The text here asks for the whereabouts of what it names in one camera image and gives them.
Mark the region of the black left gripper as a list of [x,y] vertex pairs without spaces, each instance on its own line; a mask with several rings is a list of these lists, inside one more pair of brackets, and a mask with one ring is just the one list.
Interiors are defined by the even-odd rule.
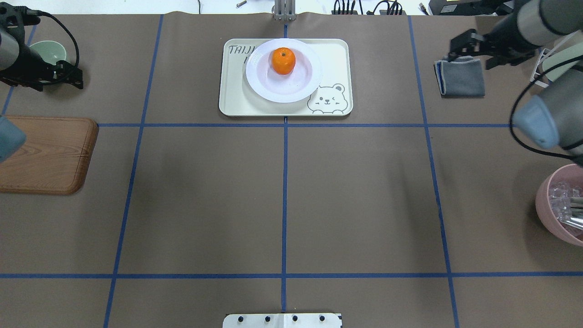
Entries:
[[64,68],[64,73],[58,70],[57,66],[48,64],[40,57],[20,56],[9,67],[9,86],[28,87],[42,92],[46,85],[66,83],[79,90],[84,89],[80,68]]

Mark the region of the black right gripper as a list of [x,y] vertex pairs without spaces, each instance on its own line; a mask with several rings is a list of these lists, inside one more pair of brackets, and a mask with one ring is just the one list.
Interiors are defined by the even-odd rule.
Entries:
[[537,32],[542,32],[542,20],[539,16],[525,16],[522,19],[518,16],[506,16],[485,37],[475,29],[468,29],[451,39],[448,62],[461,56],[489,54],[487,70],[507,64],[519,65],[533,58],[535,50],[539,48],[527,39],[527,36],[535,38]]

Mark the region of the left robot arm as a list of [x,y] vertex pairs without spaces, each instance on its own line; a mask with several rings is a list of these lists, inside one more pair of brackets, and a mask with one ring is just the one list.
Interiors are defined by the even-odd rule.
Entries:
[[[42,92],[45,87],[69,84],[84,88],[83,72],[67,59],[54,63],[45,61],[41,54],[28,46],[21,28],[1,28],[1,82],[10,87],[27,87]],[[26,134],[6,116],[0,119],[0,158],[10,158],[26,141]]]

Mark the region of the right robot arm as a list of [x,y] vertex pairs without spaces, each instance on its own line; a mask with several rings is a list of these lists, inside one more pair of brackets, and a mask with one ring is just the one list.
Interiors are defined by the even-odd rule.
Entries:
[[[481,77],[469,77],[466,64],[486,68],[516,66],[556,39],[582,29],[580,0],[529,0],[504,17],[485,35],[469,29],[450,41],[448,54],[435,62],[443,96],[468,96],[459,87],[450,89],[449,74],[473,87]],[[582,56],[565,59],[534,77],[514,102],[509,131],[521,147],[537,154],[568,159],[582,165]]]

